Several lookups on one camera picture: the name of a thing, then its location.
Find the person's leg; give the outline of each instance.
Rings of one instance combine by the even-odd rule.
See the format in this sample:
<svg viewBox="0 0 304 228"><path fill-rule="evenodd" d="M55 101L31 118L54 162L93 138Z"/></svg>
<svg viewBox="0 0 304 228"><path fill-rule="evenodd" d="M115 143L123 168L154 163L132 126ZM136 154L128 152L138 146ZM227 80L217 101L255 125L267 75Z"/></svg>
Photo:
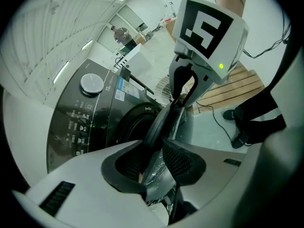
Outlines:
<svg viewBox="0 0 304 228"><path fill-rule="evenodd" d="M127 44L125 44L125 47L128 48L130 51L132 51L136 46L137 44L134 40L130 40Z"/></svg>
<svg viewBox="0 0 304 228"><path fill-rule="evenodd" d="M291 65L297 53L297 50L295 50L294 47L297 46L297 38L295 37L295 33L291 28L289 41L286 46L281 64L271 83L263 91L237 106L235 110L224 112L223 117L227 120L238 119L240 122L247 122L277 108L277 105L273 100L270 91L278 83L278 81Z"/></svg>
<svg viewBox="0 0 304 228"><path fill-rule="evenodd" d="M133 46L131 44L129 44L129 42L127 44L125 44L125 47L128 48L130 51L132 51Z"/></svg>
<svg viewBox="0 0 304 228"><path fill-rule="evenodd" d="M137 46L136 42L133 39L130 40L129 44L133 47L132 49L134 49Z"/></svg>
<svg viewBox="0 0 304 228"><path fill-rule="evenodd" d="M249 121L244 123L241 133L232 141L232 147L238 149L245 143L262 143L272 133L280 131L286 127L282 115L268 121Z"/></svg>

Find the black shoe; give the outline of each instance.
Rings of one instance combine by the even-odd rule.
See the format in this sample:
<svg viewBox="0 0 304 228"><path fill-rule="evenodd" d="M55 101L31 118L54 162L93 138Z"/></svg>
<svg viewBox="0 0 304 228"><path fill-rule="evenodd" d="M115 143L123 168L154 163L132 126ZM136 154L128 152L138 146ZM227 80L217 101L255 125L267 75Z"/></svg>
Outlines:
<svg viewBox="0 0 304 228"><path fill-rule="evenodd" d="M223 118L226 120L235 120L234 110L228 110L223 113Z"/></svg>
<svg viewBox="0 0 304 228"><path fill-rule="evenodd" d="M234 149L239 149L247 142L248 136L243 132L239 133L238 136L232 141L231 145Z"/></svg>

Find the ceiling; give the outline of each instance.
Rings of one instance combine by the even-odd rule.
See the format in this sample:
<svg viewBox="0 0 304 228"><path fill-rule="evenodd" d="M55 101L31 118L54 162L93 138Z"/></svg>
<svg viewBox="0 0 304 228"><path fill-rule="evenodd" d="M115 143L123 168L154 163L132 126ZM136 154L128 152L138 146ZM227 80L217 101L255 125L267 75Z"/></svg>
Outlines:
<svg viewBox="0 0 304 228"><path fill-rule="evenodd" d="M0 83L14 94L7 82L12 77L26 96L54 108L91 47L81 48L98 38L122 5L118 0L28 0L3 34L0 70L8 76Z"/></svg>

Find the person in background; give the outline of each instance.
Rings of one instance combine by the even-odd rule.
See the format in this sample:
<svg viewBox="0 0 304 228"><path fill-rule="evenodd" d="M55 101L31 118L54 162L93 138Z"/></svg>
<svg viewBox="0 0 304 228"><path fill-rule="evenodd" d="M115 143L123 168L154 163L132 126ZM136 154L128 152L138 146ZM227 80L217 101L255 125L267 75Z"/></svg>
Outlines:
<svg viewBox="0 0 304 228"><path fill-rule="evenodd" d="M114 31L114 39L117 43L122 43L126 48L132 51L137 45L126 28L111 27Z"/></svg>

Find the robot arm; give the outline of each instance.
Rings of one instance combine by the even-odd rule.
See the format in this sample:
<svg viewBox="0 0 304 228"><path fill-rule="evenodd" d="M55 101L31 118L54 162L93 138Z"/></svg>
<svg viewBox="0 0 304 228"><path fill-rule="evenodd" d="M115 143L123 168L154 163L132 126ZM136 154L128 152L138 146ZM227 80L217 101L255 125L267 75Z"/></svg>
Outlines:
<svg viewBox="0 0 304 228"><path fill-rule="evenodd" d="M173 36L177 55L169 69L174 99L193 76L195 83L184 100L191 106L214 83L222 84L235 68L248 34L246 22L219 5L182 0Z"/></svg>

